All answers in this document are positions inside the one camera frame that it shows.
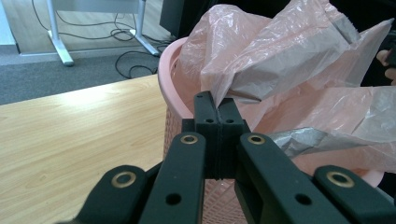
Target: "plastic basket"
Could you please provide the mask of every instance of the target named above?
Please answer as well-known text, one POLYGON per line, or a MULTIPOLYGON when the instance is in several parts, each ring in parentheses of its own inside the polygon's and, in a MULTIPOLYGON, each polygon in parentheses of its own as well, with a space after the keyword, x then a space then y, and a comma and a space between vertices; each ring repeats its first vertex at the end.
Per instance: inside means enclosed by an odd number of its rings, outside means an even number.
MULTIPOLYGON (((158 79, 163 98, 167 103, 163 155, 166 155, 172 139, 181 132, 181 121, 192 119, 193 114, 177 94, 172 81, 177 57, 187 38, 182 38, 168 46, 160 59, 158 79)), ((370 185, 377 186, 383 172, 355 171, 370 185)), ((204 223, 247 223, 233 190, 233 180, 206 180, 204 198, 204 223)))

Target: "pink plastic bag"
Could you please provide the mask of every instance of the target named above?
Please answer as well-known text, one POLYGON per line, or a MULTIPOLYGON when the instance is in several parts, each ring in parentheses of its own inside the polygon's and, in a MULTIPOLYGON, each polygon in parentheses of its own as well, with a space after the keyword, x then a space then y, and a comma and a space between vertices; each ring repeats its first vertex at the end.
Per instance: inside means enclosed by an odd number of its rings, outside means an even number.
MULTIPOLYGON (((293 161, 309 174, 343 166, 375 186, 384 171, 396 173, 396 88, 358 87, 390 25, 358 34, 327 0, 291 0, 272 20, 215 6, 183 45, 173 84, 190 111, 200 91, 216 104, 227 94, 241 100, 254 132, 312 126, 371 144, 293 161)), ((204 223, 245 223, 232 180, 206 180, 204 223)))

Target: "floor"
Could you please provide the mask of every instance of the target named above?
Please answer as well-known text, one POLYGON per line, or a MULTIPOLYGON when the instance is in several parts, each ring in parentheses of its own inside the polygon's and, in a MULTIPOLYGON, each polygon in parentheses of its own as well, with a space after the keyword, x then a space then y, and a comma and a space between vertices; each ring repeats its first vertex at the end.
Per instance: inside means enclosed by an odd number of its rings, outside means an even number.
MULTIPOLYGON (((52 54, 55 52, 50 42, 47 31, 40 25, 50 28, 50 21, 46 0, 2 0, 12 33, 18 42, 22 55, 52 54)), ((146 13, 143 25, 143 34, 155 39, 169 39, 169 32, 163 29, 160 23, 163 0, 150 0, 146 3, 146 13)), ((109 36, 116 26, 113 23, 117 16, 117 22, 122 22, 134 27, 132 14, 115 13, 91 13, 59 11, 63 20, 74 24, 94 24, 99 22, 111 22, 100 26, 76 26, 67 24, 58 18, 60 32, 71 35, 80 35, 89 38, 109 36)), ((137 41, 119 41, 113 37, 99 40, 87 40, 70 35, 61 35, 66 47, 71 51, 86 51, 97 49, 117 49, 140 46, 137 41)))

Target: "wooden tabletop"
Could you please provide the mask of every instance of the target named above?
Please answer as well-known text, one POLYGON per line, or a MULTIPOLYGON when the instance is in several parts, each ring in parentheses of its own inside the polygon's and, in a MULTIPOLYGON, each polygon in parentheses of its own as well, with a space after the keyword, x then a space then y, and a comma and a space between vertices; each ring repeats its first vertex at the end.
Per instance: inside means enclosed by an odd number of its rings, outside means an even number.
POLYGON ((163 158, 157 76, 0 106, 0 223, 72 219, 102 175, 163 158))

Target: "plastic bag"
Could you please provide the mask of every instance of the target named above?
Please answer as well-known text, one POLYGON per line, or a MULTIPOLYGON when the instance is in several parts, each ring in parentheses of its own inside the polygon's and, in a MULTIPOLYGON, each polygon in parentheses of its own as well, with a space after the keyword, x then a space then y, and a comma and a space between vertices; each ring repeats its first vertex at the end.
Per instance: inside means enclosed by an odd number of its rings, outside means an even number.
POLYGON ((238 108, 254 132, 313 127, 370 142, 372 150, 364 151, 368 155, 387 144, 388 156, 378 157, 382 161, 362 162, 354 169, 396 172, 396 156, 390 153, 396 153, 395 123, 382 130, 388 134, 377 132, 374 139, 351 131, 369 116, 380 118, 370 125, 382 129, 392 117, 380 117, 381 109, 396 111, 395 89, 350 88, 359 87, 391 23, 383 21, 358 34, 325 0, 290 1, 272 20, 234 6, 215 6, 183 45, 174 83, 191 111, 192 96, 199 91, 210 90, 217 105, 227 93, 240 100, 238 108), (387 92, 388 103, 370 114, 379 106, 378 99, 368 100, 374 92, 387 92))

